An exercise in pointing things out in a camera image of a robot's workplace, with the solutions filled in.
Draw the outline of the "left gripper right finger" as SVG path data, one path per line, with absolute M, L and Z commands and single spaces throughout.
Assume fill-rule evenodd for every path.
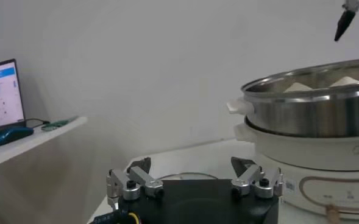
M 253 160 L 231 157 L 236 178 L 231 180 L 232 193 L 242 198 L 251 192 L 261 199 L 283 195 L 283 173 L 279 167 L 263 168 Z

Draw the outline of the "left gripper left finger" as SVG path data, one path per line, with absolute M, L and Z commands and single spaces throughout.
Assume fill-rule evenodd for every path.
M 130 166 L 121 171 L 110 169 L 106 177 L 107 203 L 113 209 L 119 208 L 120 199 L 137 201 L 143 193 L 147 198 L 161 199 L 164 196 L 162 180 L 150 176 L 152 160 L 145 157 L 131 162 Z

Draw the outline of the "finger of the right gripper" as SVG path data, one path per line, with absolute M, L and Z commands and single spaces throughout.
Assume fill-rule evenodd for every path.
M 359 0 L 345 0 L 344 4 L 342 5 L 344 9 L 338 24 L 337 29 L 334 37 L 334 41 L 338 42 L 340 38 L 344 35 L 346 30 L 349 28 L 350 24 L 352 23 L 355 15 L 359 11 Z

